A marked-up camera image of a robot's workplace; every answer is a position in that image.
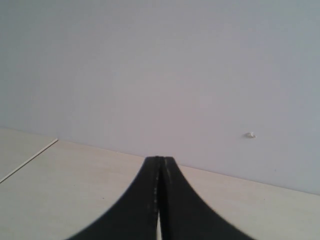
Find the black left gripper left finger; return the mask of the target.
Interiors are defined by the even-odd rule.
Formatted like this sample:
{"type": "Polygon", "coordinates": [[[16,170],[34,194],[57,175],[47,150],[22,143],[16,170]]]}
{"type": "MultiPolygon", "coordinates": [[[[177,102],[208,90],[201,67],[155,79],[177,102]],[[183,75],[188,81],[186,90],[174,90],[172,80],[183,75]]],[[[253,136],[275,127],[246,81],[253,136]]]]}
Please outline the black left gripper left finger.
{"type": "Polygon", "coordinates": [[[71,240],[156,240],[160,158],[147,157],[136,177],[109,210],[71,240]]]}

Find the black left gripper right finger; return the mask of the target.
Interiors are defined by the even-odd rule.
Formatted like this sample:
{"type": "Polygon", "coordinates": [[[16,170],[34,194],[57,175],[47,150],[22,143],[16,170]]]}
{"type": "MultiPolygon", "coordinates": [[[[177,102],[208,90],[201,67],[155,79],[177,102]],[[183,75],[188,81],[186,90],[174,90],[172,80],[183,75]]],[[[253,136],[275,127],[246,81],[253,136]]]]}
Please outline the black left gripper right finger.
{"type": "Polygon", "coordinates": [[[159,158],[159,220],[163,240],[251,240],[209,207],[173,157],[159,158]]]}

